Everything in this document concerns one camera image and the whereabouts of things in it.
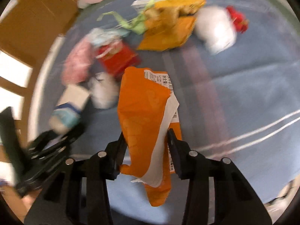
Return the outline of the red small wrapper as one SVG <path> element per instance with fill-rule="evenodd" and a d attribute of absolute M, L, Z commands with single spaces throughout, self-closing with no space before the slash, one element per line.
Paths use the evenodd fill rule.
<path fill-rule="evenodd" d="M 230 18 L 233 22 L 235 30 L 239 33 L 244 33 L 247 31 L 249 27 L 249 21 L 245 17 L 245 15 L 238 10 L 236 10 L 233 6 L 227 6 L 226 10 L 228 11 Z"/>

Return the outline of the orange snack wrapper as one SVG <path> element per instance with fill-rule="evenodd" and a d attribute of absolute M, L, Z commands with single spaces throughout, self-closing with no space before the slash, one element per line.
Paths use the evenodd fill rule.
<path fill-rule="evenodd" d="M 130 155 L 130 164 L 122 164 L 120 171 L 143 183 L 149 203 L 158 207 L 171 190 L 167 131 L 174 128 L 180 137 L 181 129 L 172 121 L 178 100 L 168 87 L 152 80 L 154 75 L 150 69 L 125 69 L 117 113 Z"/>

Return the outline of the wooden bunk bed frame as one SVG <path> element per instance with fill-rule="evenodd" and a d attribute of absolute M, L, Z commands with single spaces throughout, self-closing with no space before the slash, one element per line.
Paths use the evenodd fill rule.
<path fill-rule="evenodd" d="M 1 22 L 1 52 L 32 70 L 27 86 L 1 77 L 1 86 L 23 100 L 16 121 L 21 147 L 28 143 L 29 111 L 42 64 L 54 40 L 68 31 L 77 15 L 77 0 L 18 0 Z"/>

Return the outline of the white toothpaste box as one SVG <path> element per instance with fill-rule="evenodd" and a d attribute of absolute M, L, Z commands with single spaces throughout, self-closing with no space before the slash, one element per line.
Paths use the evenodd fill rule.
<path fill-rule="evenodd" d="M 135 0 L 131 6 L 132 7 L 145 7 L 151 0 Z"/>

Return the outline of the pink plastic bag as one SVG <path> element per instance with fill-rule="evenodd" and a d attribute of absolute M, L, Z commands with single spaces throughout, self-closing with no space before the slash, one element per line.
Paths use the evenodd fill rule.
<path fill-rule="evenodd" d="M 64 69 L 61 74 L 63 85 L 86 81 L 93 61 L 93 45 L 85 36 L 73 47 L 64 61 Z"/>

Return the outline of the white crumpled plastic bag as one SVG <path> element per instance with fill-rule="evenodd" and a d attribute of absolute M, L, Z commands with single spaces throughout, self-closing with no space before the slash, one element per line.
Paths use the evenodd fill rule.
<path fill-rule="evenodd" d="M 236 42 L 237 32 L 228 11 L 220 6 L 207 6 L 196 13 L 194 34 L 212 55 L 216 55 Z"/>

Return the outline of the white blue paper cup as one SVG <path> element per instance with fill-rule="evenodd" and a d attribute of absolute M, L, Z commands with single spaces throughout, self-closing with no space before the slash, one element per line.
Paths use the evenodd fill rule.
<path fill-rule="evenodd" d="M 50 128 L 58 135 L 64 135 L 75 127 L 80 121 L 89 95 L 89 91 L 82 86 L 67 85 L 50 117 Z"/>

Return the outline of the light blue face mask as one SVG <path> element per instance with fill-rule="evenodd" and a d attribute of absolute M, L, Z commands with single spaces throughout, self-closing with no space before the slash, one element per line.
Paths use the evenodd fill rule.
<path fill-rule="evenodd" d="M 117 29 L 102 29 L 102 28 L 93 28 L 88 34 L 88 41 L 94 47 L 101 47 L 104 45 L 108 45 L 115 40 L 121 40 L 122 38 L 128 36 L 130 31 L 117 28 Z"/>

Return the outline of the yellow snack bag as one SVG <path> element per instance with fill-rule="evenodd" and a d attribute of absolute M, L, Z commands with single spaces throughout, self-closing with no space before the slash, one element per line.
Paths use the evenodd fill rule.
<path fill-rule="evenodd" d="M 165 51 L 186 43 L 206 0 L 161 0 L 142 12 L 146 30 L 137 50 Z"/>

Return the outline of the green paper strip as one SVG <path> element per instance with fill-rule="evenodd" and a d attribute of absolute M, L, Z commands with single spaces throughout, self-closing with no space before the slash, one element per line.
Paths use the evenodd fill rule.
<path fill-rule="evenodd" d="M 146 31 L 146 15 L 145 11 L 152 8 L 155 5 L 156 0 L 151 0 L 145 7 L 132 7 L 137 12 L 137 16 L 126 20 L 116 11 L 110 11 L 106 13 L 102 13 L 97 21 L 101 21 L 104 16 L 111 15 L 114 17 L 114 20 L 117 22 L 117 25 L 112 29 L 126 29 L 128 31 L 134 32 L 135 34 L 141 35 Z"/>

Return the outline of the white crumpled tissue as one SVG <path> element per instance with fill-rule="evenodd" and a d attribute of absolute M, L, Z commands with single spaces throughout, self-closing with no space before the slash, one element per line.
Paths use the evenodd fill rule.
<path fill-rule="evenodd" d="M 91 101 L 98 109 L 113 107 L 119 98 L 119 85 L 107 72 L 97 73 L 88 82 Z"/>

